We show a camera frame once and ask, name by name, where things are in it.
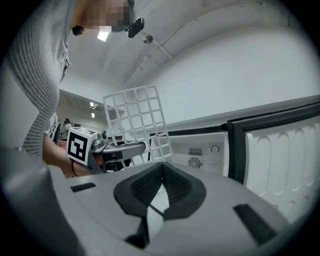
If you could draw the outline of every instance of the refrigerator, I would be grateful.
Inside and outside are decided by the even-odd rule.
[[[168,135],[176,163],[236,180],[291,223],[319,199],[320,102]]]

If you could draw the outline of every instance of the ceiling light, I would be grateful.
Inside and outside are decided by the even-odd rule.
[[[108,37],[109,33],[108,32],[99,32],[98,34],[98,39],[102,40],[102,41],[106,41],[107,37]]]

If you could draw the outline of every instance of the white wall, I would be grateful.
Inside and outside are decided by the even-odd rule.
[[[107,135],[109,135],[107,122],[90,117],[89,112],[83,113],[77,109],[70,108],[67,105],[60,104],[56,108],[56,114],[60,119],[65,120],[69,118],[71,123],[87,126],[87,128],[106,131]]]
[[[128,89],[124,82],[102,71],[90,57],[72,47],[69,60],[71,64],[60,84],[60,89],[66,92],[103,103],[104,96]]]
[[[167,124],[320,95],[320,62],[288,28],[246,28],[209,38],[149,77]]]

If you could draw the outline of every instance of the fan vent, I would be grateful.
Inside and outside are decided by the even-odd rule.
[[[200,169],[202,163],[200,162],[199,158],[191,157],[189,159],[188,165],[192,168]]]
[[[202,156],[202,148],[201,147],[190,147],[189,148],[189,156]]]

